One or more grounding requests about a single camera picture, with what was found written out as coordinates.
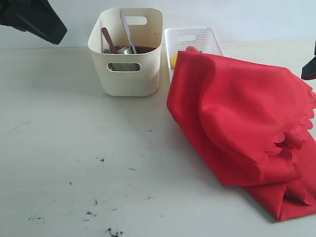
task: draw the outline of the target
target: red napkin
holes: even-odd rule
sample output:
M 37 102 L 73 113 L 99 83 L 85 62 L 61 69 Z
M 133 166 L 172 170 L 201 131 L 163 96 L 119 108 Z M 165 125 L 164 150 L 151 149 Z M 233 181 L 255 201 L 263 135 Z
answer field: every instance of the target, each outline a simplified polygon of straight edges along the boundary
M 223 185 L 277 221 L 316 213 L 316 96 L 288 69 L 180 51 L 167 107 Z

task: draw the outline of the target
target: white basket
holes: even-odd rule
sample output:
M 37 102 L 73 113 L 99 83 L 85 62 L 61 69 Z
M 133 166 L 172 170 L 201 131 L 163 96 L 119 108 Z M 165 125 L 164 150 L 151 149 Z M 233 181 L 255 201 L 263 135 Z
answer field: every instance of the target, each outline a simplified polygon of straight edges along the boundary
M 155 50 L 142 54 L 104 54 L 109 48 L 101 34 L 107 27 L 115 45 L 129 45 L 120 18 L 120 10 L 126 17 L 145 17 L 145 25 L 130 25 L 136 46 L 154 47 Z M 101 13 L 88 41 L 88 48 L 99 76 L 102 89 L 112 96 L 148 96 L 159 87 L 160 51 L 163 39 L 163 15 L 153 8 L 112 8 Z M 112 63 L 137 63 L 136 72 L 111 71 Z
M 211 27 L 169 28 L 164 30 L 170 81 L 174 70 L 170 66 L 170 57 L 178 51 L 186 50 L 188 46 L 194 46 L 202 53 L 210 53 L 224 56 L 220 44 Z

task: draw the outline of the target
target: yellow object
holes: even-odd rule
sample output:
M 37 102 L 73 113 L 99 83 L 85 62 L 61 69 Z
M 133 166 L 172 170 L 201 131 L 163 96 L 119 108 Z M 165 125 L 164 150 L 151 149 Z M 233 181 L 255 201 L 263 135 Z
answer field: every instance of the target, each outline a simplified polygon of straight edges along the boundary
M 171 69 L 175 69 L 176 67 L 176 62 L 177 62 L 177 57 L 178 57 L 178 53 L 175 53 L 171 58 L 170 58 L 170 66 Z

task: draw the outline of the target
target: table surface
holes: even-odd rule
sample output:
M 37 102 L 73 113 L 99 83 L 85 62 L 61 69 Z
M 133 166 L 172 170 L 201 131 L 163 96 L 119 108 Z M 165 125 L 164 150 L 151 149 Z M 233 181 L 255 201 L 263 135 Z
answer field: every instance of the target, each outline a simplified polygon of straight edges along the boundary
M 309 39 L 221 46 L 298 76 L 314 52 Z M 275 223 L 220 185 L 166 108 L 161 60 L 155 94 L 117 98 L 87 48 L 0 51 L 0 237 L 315 237 L 316 215 Z

